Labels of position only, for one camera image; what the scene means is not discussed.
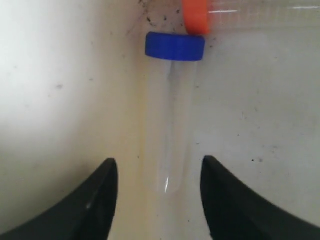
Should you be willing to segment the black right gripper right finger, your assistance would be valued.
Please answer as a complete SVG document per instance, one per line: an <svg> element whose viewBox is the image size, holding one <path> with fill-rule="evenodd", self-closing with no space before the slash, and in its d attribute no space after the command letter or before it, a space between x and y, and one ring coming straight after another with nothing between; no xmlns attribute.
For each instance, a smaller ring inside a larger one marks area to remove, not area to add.
<svg viewBox="0 0 320 240"><path fill-rule="evenodd" d="M258 195L215 157L201 167L201 202L213 240L318 240L320 228Z"/></svg>

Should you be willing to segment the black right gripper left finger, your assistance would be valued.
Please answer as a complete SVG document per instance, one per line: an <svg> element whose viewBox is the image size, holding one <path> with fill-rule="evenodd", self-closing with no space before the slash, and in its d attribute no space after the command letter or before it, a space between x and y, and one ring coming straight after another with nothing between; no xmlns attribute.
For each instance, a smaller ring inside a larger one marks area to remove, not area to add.
<svg viewBox="0 0 320 240"><path fill-rule="evenodd" d="M1 234L2 240L106 240L118 198L118 167L106 159L59 203L32 220Z"/></svg>

